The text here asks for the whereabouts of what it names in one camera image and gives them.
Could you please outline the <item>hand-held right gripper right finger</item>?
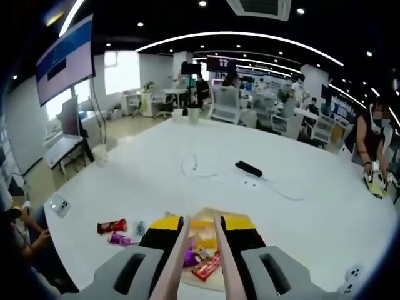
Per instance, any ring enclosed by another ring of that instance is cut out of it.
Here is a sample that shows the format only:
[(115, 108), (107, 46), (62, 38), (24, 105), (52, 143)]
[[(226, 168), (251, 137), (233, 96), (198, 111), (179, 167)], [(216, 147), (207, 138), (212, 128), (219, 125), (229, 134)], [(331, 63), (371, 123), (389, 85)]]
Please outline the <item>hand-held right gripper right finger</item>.
[(220, 253), (226, 299), (312, 299), (306, 267), (267, 246), (243, 217), (220, 217)]

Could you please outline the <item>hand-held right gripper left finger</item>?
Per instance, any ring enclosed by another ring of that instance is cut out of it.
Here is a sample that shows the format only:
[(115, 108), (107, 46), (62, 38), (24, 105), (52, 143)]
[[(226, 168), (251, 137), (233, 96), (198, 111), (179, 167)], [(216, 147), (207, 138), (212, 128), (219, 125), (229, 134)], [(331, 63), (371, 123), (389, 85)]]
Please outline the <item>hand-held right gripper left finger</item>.
[(164, 217), (96, 270), (92, 298), (177, 299), (184, 254), (184, 217)]

